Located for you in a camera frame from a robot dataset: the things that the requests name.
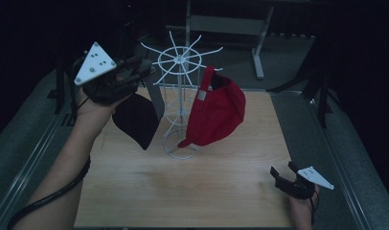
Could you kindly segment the person's right hand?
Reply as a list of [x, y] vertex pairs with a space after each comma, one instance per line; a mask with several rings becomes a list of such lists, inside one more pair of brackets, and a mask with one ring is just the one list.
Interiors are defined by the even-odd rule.
[[313, 220], [319, 205], [319, 186], [314, 187], [313, 196], [297, 199], [288, 196], [290, 216], [296, 230], [313, 230]]

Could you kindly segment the red baseball cap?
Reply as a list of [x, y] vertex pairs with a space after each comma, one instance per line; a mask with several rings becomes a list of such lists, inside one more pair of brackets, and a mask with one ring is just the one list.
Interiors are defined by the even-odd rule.
[[178, 146], [207, 146], [230, 135], [244, 120], [246, 99], [230, 78], [207, 66], [197, 90], [186, 137]]

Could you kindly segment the grey sun visor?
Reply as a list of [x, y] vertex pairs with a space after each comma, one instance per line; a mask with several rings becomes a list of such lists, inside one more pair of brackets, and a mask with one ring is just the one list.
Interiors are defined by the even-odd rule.
[[115, 126], [146, 150], [165, 113], [165, 103], [155, 76], [144, 78], [149, 98], [133, 93], [116, 107]]

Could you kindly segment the grey metal desk frame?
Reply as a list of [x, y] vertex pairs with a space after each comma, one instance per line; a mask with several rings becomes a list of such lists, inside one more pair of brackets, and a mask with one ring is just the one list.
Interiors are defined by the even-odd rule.
[[259, 40], [257, 45], [251, 50], [256, 78], [263, 80], [265, 74], [260, 53], [271, 17], [275, 10], [274, 6], [269, 6], [264, 14], [264, 19], [223, 17], [215, 15], [193, 14], [192, 6], [194, 0], [185, 0], [185, 44], [191, 43], [191, 32], [208, 32], [233, 35], [256, 35]]

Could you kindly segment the black rectangular floor frame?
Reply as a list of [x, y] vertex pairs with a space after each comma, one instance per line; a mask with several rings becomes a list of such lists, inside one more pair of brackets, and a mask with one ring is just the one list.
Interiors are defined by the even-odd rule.
[[72, 127], [75, 124], [76, 115], [72, 113], [66, 113], [61, 121], [62, 127]]

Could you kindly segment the person's left hand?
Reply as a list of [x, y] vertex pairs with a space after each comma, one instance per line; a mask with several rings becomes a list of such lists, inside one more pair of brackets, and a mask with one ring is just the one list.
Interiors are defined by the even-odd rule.
[[125, 96], [112, 104], [94, 103], [80, 89], [76, 121], [78, 123], [106, 124], [111, 115], [116, 112], [116, 107], [128, 98], [129, 96]]

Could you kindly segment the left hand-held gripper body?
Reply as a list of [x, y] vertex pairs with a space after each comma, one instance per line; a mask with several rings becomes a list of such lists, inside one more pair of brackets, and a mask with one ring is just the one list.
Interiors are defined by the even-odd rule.
[[85, 55], [74, 84], [97, 104], [113, 104], [137, 91], [134, 69], [127, 58], [112, 58], [98, 42]]

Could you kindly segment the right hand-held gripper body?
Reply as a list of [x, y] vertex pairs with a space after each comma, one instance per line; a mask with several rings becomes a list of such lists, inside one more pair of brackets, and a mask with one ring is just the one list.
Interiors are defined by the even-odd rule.
[[275, 183], [275, 187], [297, 199], [311, 198], [316, 185], [329, 190], [334, 189], [334, 186], [313, 166], [300, 169], [295, 174], [296, 178], [294, 181], [289, 181], [282, 177], [283, 182]]

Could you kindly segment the white wire hat rack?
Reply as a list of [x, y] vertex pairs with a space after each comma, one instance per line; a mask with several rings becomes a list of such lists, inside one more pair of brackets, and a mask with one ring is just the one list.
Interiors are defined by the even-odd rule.
[[161, 89], [165, 103], [164, 117], [170, 123], [163, 139], [164, 151], [173, 159], [187, 160], [198, 153], [199, 146], [190, 144], [180, 148], [178, 145], [186, 138], [192, 104], [201, 84], [200, 72], [207, 67], [203, 59], [220, 52], [222, 47], [199, 52], [195, 45], [201, 35], [185, 45], [177, 45], [172, 33], [169, 35], [172, 43], [170, 48], [159, 50], [144, 42], [141, 45], [157, 55], [152, 65], [160, 71], [160, 77], [154, 85]]

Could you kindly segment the black tripod stand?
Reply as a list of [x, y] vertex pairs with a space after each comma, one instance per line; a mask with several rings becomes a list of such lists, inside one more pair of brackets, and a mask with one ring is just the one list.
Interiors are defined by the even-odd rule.
[[67, 54], [57, 55], [55, 62], [56, 88], [52, 89], [47, 98], [56, 101], [55, 114], [58, 114], [65, 105], [65, 83], [68, 83], [72, 90], [73, 82], [73, 63], [74, 61]]
[[312, 101], [319, 94], [317, 118], [326, 128], [326, 113], [328, 112], [328, 97], [331, 82], [331, 71], [335, 64], [334, 43], [327, 35], [319, 35], [312, 43], [308, 54], [303, 60], [296, 76], [279, 86], [268, 88], [267, 92], [280, 93], [302, 81], [307, 81], [301, 95]]

